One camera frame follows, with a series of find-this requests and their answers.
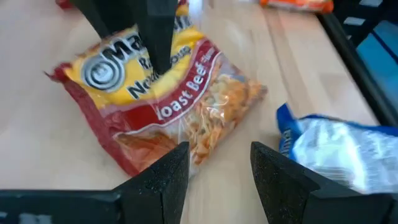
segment light wood tabletop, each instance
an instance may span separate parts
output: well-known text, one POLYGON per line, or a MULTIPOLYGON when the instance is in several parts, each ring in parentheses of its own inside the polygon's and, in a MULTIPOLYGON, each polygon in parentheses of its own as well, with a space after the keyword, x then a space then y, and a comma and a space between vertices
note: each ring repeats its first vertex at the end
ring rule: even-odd
MULTIPOLYGON (((318 19, 237 0, 191 0, 192 19, 268 94, 191 178, 182 223, 266 223, 251 173, 251 141, 277 149, 275 111, 375 124, 318 19)), ((0 1, 0 189, 111 189, 128 179, 78 105, 42 71, 99 41, 54 0, 0 1)))

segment blue plastic bag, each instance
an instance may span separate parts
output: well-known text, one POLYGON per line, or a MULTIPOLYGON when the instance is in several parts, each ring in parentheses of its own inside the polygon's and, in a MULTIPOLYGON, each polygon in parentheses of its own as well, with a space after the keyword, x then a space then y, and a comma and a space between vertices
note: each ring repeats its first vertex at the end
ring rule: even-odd
POLYGON ((398 129, 277 110, 283 155, 362 194, 398 192, 398 129))

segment yellow label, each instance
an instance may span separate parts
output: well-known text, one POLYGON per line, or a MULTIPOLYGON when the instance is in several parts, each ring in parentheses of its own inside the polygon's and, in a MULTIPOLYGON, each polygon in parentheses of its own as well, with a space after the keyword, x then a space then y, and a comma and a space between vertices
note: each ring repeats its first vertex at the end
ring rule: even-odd
POLYGON ((202 38, 203 34, 188 18, 188 7, 183 5, 177 9, 175 18, 172 69, 165 74, 153 71, 137 26, 89 49, 65 72, 86 90, 98 109, 109 104, 122 106, 139 100, 154 100, 178 85, 189 66, 196 42, 202 38))

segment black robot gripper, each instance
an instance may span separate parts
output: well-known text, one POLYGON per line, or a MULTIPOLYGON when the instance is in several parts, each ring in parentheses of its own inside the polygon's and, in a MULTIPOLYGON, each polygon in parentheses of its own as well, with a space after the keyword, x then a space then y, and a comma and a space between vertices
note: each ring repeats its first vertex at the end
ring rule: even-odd
POLYGON ((113 190, 0 190, 0 223, 179 224, 188 167, 183 142, 113 190))
POLYGON ((397 195, 362 195, 259 143, 251 165, 269 224, 398 223, 397 195))
POLYGON ((177 0, 71 0, 101 38, 134 24, 146 46, 154 70, 171 68, 170 51, 177 0))

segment ramen noodle package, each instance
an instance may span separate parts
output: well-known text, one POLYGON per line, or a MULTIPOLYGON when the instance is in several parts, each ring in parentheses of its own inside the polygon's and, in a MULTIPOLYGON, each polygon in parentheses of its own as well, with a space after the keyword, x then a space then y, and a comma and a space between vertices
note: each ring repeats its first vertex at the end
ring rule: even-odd
POLYGON ((332 12, 332 0, 260 0, 263 6, 275 6, 285 9, 312 12, 332 12))
POLYGON ((102 147, 136 175, 178 143, 190 143, 194 174, 265 87, 246 78, 179 5, 165 74, 153 71, 137 28, 61 64, 51 79, 79 104, 102 147))

